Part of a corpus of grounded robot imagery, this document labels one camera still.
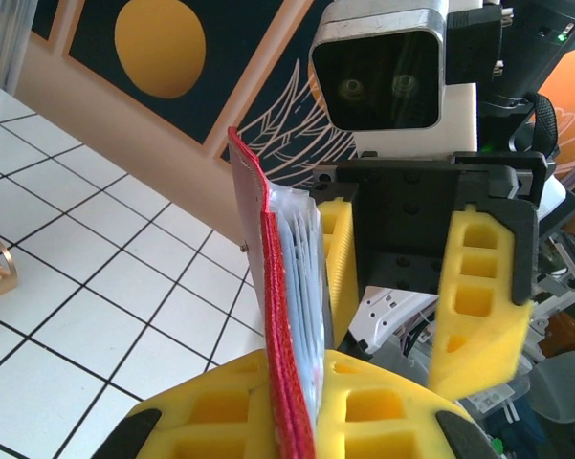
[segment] white tile floor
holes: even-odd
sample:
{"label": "white tile floor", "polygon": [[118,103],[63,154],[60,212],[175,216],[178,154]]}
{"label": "white tile floor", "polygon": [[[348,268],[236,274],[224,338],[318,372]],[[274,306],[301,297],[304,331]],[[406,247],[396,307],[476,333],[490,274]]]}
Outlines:
{"label": "white tile floor", "polygon": [[0,238],[0,459],[88,458],[138,401],[263,345],[235,244],[1,91]]}

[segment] red leather case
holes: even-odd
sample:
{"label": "red leather case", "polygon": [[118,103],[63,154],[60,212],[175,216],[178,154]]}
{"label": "red leather case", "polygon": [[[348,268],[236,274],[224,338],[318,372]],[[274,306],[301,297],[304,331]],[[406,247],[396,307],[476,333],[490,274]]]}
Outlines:
{"label": "red leather case", "polygon": [[264,313],[268,371],[281,458],[315,457],[287,315],[285,271],[269,182],[257,156],[229,129],[230,162],[257,301]]}

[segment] yellow foam pad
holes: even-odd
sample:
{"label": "yellow foam pad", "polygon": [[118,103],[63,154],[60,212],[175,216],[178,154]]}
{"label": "yellow foam pad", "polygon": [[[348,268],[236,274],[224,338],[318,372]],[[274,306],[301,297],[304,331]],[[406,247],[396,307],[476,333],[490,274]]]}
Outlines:
{"label": "yellow foam pad", "polygon": [[457,400],[510,380],[532,310],[511,300],[514,234],[474,208],[453,213],[431,353],[430,390]]}
{"label": "yellow foam pad", "polygon": [[334,322],[334,345],[343,341],[359,307],[353,210],[343,198],[318,205]]}
{"label": "yellow foam pad", "polygon": [[[272,459],[276,434],[265,351],[255,351],[137,405],[162,411],[138,459]],[[319,459],[453,459],[435,413],[468,414],[414,382],[326,351]]]}

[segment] orange circle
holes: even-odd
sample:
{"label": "orange circle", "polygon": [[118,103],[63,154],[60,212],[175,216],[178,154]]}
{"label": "orange circle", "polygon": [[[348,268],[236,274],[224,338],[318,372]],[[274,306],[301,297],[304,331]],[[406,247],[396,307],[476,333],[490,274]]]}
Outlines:
{"label": "orange circle", "polygon": [[131,0],[115,24],[115,47],[132,82],[156,98],[178,98],[198,80],[206,38],[195,12],[179,0]]}

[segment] white line drawing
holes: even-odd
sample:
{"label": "white line drawing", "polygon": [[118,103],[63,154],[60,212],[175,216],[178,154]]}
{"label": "white line drawing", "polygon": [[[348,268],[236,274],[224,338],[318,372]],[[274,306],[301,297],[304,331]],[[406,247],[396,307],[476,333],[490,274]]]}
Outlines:
{"label": "white line drawing", "polygon": [[264,161],[277,164],[265,170],[269,180],[309,187],[318,163],[353,158],[356,150],[352,134],[336,128],[316,100],[313,78],[300,85],[300,66],[298,59],[275,103],[239,134],[262,167]]}
{"label": "white line drawing", "polygon": [[[566,112],[563,108],[555,108],[555,115],[557,116],[557,128],[559,131],[559,147],[560,150],[575,149],[575,136],[565,138],[568,135],[568,129],[575,121],[575,113]],[[575,167],[575,157],[568,163],[558,164],[555,173],[569,172]]]}

